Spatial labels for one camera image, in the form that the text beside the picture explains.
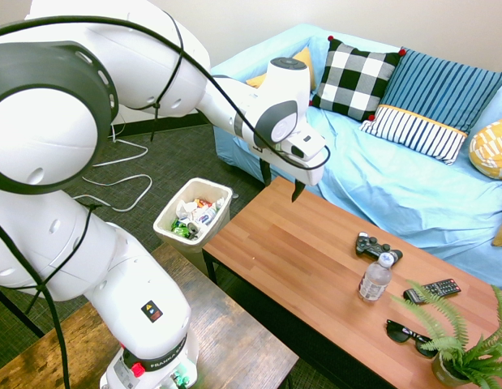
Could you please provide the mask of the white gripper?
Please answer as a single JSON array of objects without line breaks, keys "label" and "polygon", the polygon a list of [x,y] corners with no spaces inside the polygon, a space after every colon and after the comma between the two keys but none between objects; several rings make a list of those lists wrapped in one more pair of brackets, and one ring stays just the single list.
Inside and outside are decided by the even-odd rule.
[{"label": "white gripper", "polygon": [[272,181],[272,165],[295,179],[291,195],[292,203],[298,199],[306,185],[314,186],[322,179],[324,165],[327,162],[327,151],[318,152],[310,160],[303,160],[294,154],[273,151],[266,147],[252,147],[252,153],[260,159],[260,171],[266,186]]}]

